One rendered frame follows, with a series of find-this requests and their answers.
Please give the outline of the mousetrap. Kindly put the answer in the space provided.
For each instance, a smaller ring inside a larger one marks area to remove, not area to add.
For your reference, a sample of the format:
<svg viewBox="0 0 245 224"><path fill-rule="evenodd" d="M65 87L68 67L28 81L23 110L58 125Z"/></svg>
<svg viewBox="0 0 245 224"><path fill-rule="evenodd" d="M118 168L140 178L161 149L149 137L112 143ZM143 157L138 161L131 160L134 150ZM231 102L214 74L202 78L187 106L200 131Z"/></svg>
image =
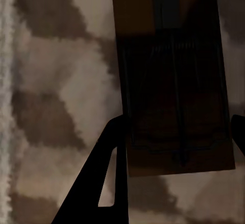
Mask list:
<svg viewBox="0 0 245 224"><path fill-rule="evenodd" d="M112 0L129 178L235 170L217 0Z"/></svg>

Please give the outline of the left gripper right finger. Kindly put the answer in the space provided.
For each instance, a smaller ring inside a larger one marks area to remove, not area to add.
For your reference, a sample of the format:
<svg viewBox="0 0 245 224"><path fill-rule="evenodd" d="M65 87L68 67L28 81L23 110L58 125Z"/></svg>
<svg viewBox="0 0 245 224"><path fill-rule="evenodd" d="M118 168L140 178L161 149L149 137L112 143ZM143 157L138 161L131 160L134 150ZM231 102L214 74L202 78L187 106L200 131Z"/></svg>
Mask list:
<svg viewBox="0 0 245 224"><path fill-rule="evenodd" d="M245 155L245 116L233 115L230 124L233 140Z"/></svg>

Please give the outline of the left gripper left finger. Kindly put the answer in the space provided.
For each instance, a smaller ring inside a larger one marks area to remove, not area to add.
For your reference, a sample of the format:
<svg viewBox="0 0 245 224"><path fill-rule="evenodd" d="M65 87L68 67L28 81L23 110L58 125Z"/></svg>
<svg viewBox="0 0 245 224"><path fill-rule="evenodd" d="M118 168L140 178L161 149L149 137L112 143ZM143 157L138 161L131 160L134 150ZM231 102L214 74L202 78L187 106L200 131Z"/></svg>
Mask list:
<svg viewBox="0 0 245 224"><path fill-rule="evenodd" d="M115 202L112 207L98 207L116 147ZM129 224L124 115L107 123L52 224Z"/></svg>

